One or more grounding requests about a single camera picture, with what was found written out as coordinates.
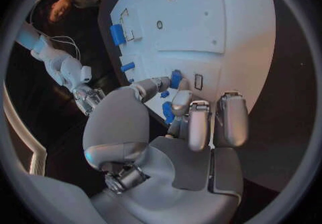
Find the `dark floor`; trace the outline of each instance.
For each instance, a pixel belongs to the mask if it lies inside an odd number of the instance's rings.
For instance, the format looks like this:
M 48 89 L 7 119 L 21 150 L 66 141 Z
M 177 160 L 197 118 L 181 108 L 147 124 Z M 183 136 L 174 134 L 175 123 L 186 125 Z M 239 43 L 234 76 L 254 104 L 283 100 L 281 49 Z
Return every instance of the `dark floor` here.
M 40 25 L 45 14 L 41 8 L 46 4 L 50 0 L 35 10 L 36 27 L 51 36 L 73 37 L 83 65 L 94 70 L 91 85 L 103 87 L 106 93 L 117 88 L 119 83 L 97 25 L 98 9 L 74 9 L 71 17 L 60 25 Z M 308 47 L 287 7 L 281 0 L 275 0 L 275 5 L 275 53 L 266 84 L 250 114 L 250 140 L 238 150 L 246 179 L 243 201 L 233 223 L 243 223 L 258 213 L 276 197 L 278 193 L 274 190 L 287 184 L 305 151 L 314 120 L 316 91 Z M 74 53 L 72 47 L 61 49 Z M 57 86 L 43 71 L 43 64 L 17 44 L 6 84 L 19 115 L 47 148 L 46 176 L 75 184 L 89 196 L 100 192 L 104 187 L 103 176 L 88 166 L 82 149 L 86 117 L 69 92 Z M 164 126 L 151 118 L 150 137 L 164 132 Z M 306 203 L 312 205 L 318 195 L 311 193 Z M 302 205 L 298 211 L 312 214 L 301 219 L 295 212 L 295 217 L 286 223 L 317 220 L 319 205 L 322 204 L 314 204 L 309 210 Z

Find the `robotic arm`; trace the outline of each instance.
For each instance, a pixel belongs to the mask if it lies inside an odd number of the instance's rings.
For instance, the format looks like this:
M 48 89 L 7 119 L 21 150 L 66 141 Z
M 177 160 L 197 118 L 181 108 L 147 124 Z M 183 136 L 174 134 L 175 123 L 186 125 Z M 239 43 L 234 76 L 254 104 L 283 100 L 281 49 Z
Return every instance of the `robotic arm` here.
M 31 51 L 31 55 L 44 62 L 48 74 L 61 86 L 66 87 L 73 95 L 79 109 L 88 116 L 105 96 L 101 89 L 91 89 L 86 85 L 91 79 L 91 67 L 82 66 L 63 50 L 55 49 L 44 35 L 24 23 L 16 41 Z

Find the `round hole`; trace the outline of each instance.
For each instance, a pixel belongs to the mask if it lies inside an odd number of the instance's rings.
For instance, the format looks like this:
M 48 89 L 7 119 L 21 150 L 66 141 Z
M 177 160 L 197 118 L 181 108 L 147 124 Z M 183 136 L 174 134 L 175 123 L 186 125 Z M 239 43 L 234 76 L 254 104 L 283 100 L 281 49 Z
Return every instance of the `round hole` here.
M 161 21 L 161 20 L 159 20 L 159 21 L 157 22 L 157 28 L 158 28 L 158 29 L 162 29 L 162 28 L 163 28 L 163 23 L 162 23 L 162 21 Z

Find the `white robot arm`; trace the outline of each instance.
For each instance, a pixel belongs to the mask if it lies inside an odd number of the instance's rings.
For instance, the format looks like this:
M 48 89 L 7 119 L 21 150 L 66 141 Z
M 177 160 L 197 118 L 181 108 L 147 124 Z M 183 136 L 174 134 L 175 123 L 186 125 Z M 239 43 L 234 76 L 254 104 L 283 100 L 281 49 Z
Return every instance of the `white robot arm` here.
M 92 79 L 91 67 L 82 66 L 70 54 L 55 49 L 50 39 L 39 35 L 32 25 L 24 23 L 16 41 L 30 50 L 34 58 L 44 62 L 48 74 L 74 95 L 77 106 L 85 115 L 89 115 L 105 96 L 101 89 L 86 85 Z

